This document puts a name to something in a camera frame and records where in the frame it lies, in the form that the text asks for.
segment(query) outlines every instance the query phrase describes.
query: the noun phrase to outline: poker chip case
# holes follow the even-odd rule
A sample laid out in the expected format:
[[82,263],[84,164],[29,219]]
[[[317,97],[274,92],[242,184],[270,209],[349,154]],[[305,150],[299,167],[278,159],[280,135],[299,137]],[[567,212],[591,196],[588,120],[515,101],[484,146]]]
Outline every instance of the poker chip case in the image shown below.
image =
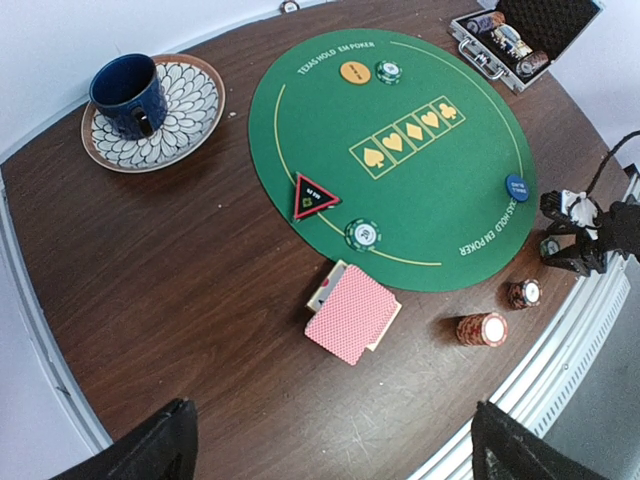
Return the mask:
[[[500,0],[495,9],[452,20],[449,32],[458,40],[460,54],[482,75],[520,93],[547,71],[603,8],[597,0]],[[517,60],[496,45],[490,32],[474,33],[467,28],[470,20],[491,12],[504,14],[506,24],[515,28],[534,52],[546,52],[549,62],[533,76],[518,75]]]

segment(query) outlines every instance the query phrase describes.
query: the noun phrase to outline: triangular all-in marker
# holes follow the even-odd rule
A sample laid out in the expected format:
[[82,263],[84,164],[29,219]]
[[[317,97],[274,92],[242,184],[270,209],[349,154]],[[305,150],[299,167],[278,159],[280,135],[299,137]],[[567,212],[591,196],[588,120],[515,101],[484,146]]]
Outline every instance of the triangular all-in marker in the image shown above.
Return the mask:
[[302,220],[340,203],[340,199],[325,188],[298,173],[294,220]]

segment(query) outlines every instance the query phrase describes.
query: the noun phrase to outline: yellow curved line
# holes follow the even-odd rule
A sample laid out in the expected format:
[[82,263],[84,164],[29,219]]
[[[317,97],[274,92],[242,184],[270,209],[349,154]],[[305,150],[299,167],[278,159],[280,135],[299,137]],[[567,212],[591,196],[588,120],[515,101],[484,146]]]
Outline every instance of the yellow curved line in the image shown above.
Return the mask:
[[498,108],[498,106],[496,105],[496,103],[493,101],[493,99],[487,94],[487,92],[485,92],[482,87],[480,85],[478,85],[473,78],[469,77],[469,75],[467,75],[466,73],[464,73],[462,70],[460,70],[458,67],[456,67],[455,65],[450,64],[449,62],[447,62],[445,59],[438,57],[437,55],[431,53],[431,52],[427,52],[426,50],[423,50],[421,48],[418,47],[414,47],[413,45],[407,45],[406,43],[400,43],[400,42],[394,42],[391,41],[390,43],[394,44],[394,45],[399,45],[401,47],[407,47],[407,48],[411,48],[413,50],[417,50],[418,52],[422,52],[425,53],[427,55],[429,55],[430,57],[435,58],[436,60],[441,61],[442,63],[449,65],[451,68],[453,68],[454,70],[456,70],[460,75],[464,76],[467,80],[469,80],[471,83],[473,83],[476,88],[478,90],[480,90],[482,92],[482,94],[487,97],[487,99],[491,102],[491,104],[493,105],[493,107],[496,109],[496,111],[498,112],[498,114],[500,115],[500,117],[502,118],[502,121],[504,122],[504,124],[507,126],[507,130],[509,130],[509,135],[511,135],[511,140],[513,141],[513,144],[516,146],[516,152],[518,153],[518,163],[520,164],[520,176],[524,177],[524,168],[522,167],[522,156],[520,155],[520,148],[518,147],[518,142],[516,141],[516,137],[513,135],[513,132],[511,131],[511,127],[509,126],[509,124],[507,123],[507,119],[504,118],[504,115],[502,114],[502,112],[500,111],[500,109]]
[[[282,85],[282,88],[280,89],[280,94],[278,95],[278,100],[276,101],[276,109],[275,112],[273,114],[273,133],[275,136],[275,140],[276,140],[276,149],[278,150],[278,156],[280,157],[280,163],[282,164],[282,168],[284,169],[285,173],[287,174],[287,177],[289,177],[289,180],[291,181],[291,183],[293,185],[296,184],[296,182],[293,180],[293,177],[291,176],[291,172],[289,171],[289,168],[287,167],[287,163],[284,161],[284,155],[282,155],[282,148],[280,147],[280,137],[278,135],[278,116],[280,114],[280,102],[282,101],[282,96],[284,95],[284,90],[287,87],[287,84],[285,83],[284,85]],[[340,235],[342,235],[344,237],[344,232],[342,230],[340,230],[338,227],[335,226],[334,223],[332,223],[330,220],[328,220],[322,213],[319,213],[318,216],[322,219],[322,221],[324,223],[327,224],[328,227],[332,228],[334,231],[336,231],[337,233],[339,233]],[[418,262],[415,260],[405,260],[403,258],[398,258],[398,257],[394,257],[393,255],[389,255],[387,253],[383,253],[380,252],[376,249],[371,250],[372,253],[375,253],[376,255],[379,255],[381,257],[384,258],[388,258],[389,260],[395,260],[396,262],[400,262],[400,263],[407,263],[410,265],[420,265],[420,266],[424,266],[424,267],[440,267],[442,266],[442,263],[431,263],[431,262]]]

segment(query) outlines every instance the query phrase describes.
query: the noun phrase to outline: petal pattern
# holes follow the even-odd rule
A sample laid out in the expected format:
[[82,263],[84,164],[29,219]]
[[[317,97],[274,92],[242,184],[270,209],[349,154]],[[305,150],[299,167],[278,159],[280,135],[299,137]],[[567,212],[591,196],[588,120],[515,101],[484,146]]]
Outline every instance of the petal pattern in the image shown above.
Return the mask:
[[94,147],[108,162],[123,169],[157,168],[182,158],[196,148],[211,130],[220,106],[211,77],[186,62],[157,65],[158,79],[167,97],[168,113],[152,136],[124,140],[101,113],[94,114],[91,136]]

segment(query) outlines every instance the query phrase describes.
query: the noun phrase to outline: case lid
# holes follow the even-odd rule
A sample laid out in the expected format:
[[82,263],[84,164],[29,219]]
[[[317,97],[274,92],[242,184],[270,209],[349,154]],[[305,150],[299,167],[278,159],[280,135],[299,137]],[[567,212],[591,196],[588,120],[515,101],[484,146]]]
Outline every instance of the case lid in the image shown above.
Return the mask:
[[500,0],[496,10],[504,13],[534,50],[557,58],[600,12],[592,0]]

